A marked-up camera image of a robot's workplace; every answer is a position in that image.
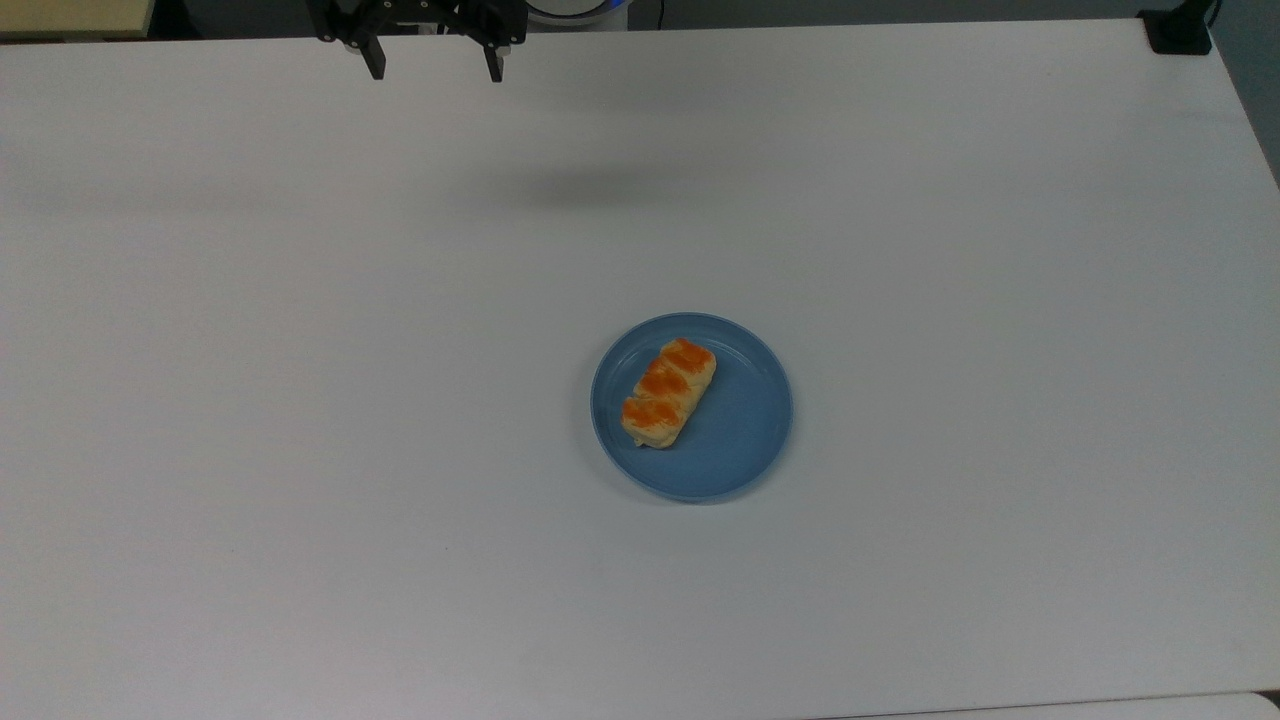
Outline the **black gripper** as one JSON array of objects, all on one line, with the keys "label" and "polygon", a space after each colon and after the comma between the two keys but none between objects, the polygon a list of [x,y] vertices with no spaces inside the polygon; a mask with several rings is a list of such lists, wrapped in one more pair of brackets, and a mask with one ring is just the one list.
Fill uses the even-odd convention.
[{"label": "black gripper", "polygon": [[506,46],[522,44],[529,29],[525,1],[307,1],[305,8],[321,41],[358,46],[374,79],[385,78],[378,36],[392,26],[442,26],[485,46],[493,83],[506,77]]}]

